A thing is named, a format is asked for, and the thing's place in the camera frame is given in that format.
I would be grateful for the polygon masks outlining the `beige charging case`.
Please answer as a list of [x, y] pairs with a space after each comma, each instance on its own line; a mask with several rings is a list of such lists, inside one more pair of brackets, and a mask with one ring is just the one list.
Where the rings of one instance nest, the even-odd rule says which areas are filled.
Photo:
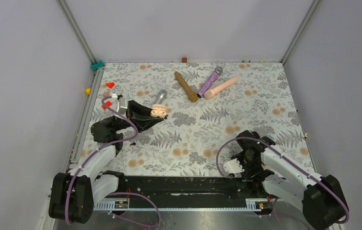
[[167, 110], [167, 108], [166, 108], [165, 105], [153, 104], [152, 107], [151, 107], [150, 115], [152, 117], [164, 118], [167, 115], [166, 110]]

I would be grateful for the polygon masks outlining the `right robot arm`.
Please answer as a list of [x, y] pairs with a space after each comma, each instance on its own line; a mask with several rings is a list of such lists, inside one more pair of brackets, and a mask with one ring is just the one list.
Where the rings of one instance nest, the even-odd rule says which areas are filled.
[[229, 176], [252, 180], [253, 193], [281, 198], [300, 211], [316, 230], [349, 220], [350, 212], [336, 177], [322, 176], [299, 165], [270, 138], [241, 132], [234, 141], [242, 151], [223, 165]]

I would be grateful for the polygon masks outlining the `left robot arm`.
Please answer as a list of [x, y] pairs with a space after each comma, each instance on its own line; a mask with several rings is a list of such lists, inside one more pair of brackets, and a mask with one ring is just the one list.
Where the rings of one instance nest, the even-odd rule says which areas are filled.
[[125, 102], [120, 98], [117, 109], [111, 112], [113, 116], [94, 123], [90, 128], [94, 141], [100, 147], [75, 168], [54, 177], [49, 217], [64, 220], [68, 225], [86, 223], [94, 204], [107, 196], [138, 196], [153, 204], [146, 196], [131, 192], [124, 173], [103, 172], [102, 169], [117, 156], [123, 142], [135, 139], [140, 132], [164, 121], [167, 118], [166, 107], [154, 104], [149, 108], [134, 100]]

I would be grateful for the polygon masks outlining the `silver microphone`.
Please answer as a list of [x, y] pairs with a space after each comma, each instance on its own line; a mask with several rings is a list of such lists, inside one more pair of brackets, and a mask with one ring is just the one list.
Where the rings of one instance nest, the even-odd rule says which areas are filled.
[[157, 97], [154, 101], [154, 104], [162, 104], [163, 101], [166, 99], [167, 97], [167, 91], [166, 90], [160, 90], [157, 94]]

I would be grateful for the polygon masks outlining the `red triangle block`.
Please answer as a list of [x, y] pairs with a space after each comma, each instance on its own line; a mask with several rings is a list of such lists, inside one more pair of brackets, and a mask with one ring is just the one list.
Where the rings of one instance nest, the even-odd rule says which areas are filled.
[[108, 88], [112, 89], [114, 86], [115, 86], [115, 83], [114, 82], [107, 82], [105, 84]]

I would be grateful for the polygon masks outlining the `yellow cube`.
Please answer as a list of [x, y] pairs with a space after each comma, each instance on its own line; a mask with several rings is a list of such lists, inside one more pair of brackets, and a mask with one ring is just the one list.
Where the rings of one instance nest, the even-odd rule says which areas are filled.
[[86, 93], [87, 95], [90, 95], [91, 89], [90, 89], [90, 88], [87, 88], [87, 89], [85, 90], [85, 93]]

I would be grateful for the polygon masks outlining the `gold microphone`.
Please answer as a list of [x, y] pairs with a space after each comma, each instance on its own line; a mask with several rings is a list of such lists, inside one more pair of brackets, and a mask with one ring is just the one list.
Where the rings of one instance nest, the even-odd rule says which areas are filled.
[[190, 86], [188, 85], [188, 83], [185, 81], [185, 79], [182, 77], [182, 75], [179, 72], [174, 72], [174, 76], [176, 78], [176, 80], [178, 81], [178, 83], [180, 84], [180, 86], [183, 88], [183, 90], [185, 91], [188, 99], [194, 103], [198, 101], [198, 96], [197, 93], [195, 93]]

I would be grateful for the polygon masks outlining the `teal corner clip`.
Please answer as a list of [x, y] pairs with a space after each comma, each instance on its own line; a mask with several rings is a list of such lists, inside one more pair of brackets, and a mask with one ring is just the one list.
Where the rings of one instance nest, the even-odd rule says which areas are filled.
[[98, 70], [99, 68], [103, 67], [105, 64], [102, 60], [99, 60], [98, 62], [91, 64], [91, 69], [92, 70]]

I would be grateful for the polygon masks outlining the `floral table mat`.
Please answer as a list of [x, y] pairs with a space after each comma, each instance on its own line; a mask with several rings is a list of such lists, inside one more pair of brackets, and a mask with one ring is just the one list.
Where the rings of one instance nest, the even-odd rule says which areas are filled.
[[[102, 109], [104, 92], [122, 94], [151, 106], [160, 90], [168, 118], [138, 134], [105, 168], [127, 175], [218, 176], [216, 169], [240, 152], [232, 142], [244, 130], [256, 131], [278, 144], [284, 153], [306, 169], [313, 164], [284, 68], [280, 63], [220, 63], [219, 85], [237, 82], [212, 99], [192, 103], [174, 72], [179, 72], [193, 91], [199, 90], [217, 63], [108, 63], [97, 77], [96, 100], [89, 124], [110, 117]], [[105, 84], [114, 82], [110, 89]]]

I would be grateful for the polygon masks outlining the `pink microphone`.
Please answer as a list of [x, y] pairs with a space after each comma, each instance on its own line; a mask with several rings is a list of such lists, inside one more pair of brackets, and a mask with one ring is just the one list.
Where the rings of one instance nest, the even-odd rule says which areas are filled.
[[207, 90], [205, 93], [204, 93], [204, 98], [205, 99], [211, 99], [213, 98], [217, 93], [221, 92], [222, 90], [226, 89], [227, 87], [231, 86], [232, 84], [234, 84], [237, 80], [239, 79], [239, 77], [234, 77], [234, 78], [231, 78], [227, 81], [225, 81], [224, 83], [212, 88], [212, 89], [209, 89]]

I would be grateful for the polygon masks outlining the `purple glitter microphone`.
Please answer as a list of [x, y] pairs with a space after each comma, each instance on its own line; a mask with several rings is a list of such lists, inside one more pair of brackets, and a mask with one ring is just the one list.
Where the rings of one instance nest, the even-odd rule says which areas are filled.
[[211, 88], [213, 83], [217, 80], [217, 78], [223, 73], [223, 68], [218, 66], [214, 69], [214, 71], [210, 74], [207, 80], [203, 83], [200, 89], [197, 92], [198, 98], [202, 98], [204, 93]]

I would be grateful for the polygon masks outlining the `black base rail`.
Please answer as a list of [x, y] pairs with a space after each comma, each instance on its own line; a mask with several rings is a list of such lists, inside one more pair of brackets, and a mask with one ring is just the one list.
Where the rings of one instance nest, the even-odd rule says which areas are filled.
[[269, 197], [257, 181], [224, 177], [125, 176], [119, 180], [117, 191], [131, 192], [131, 208], [151, 207], [135, 194], [146, 196], [159, 208], [169, 209], [247, 208], [247, 201], [267, 201]]

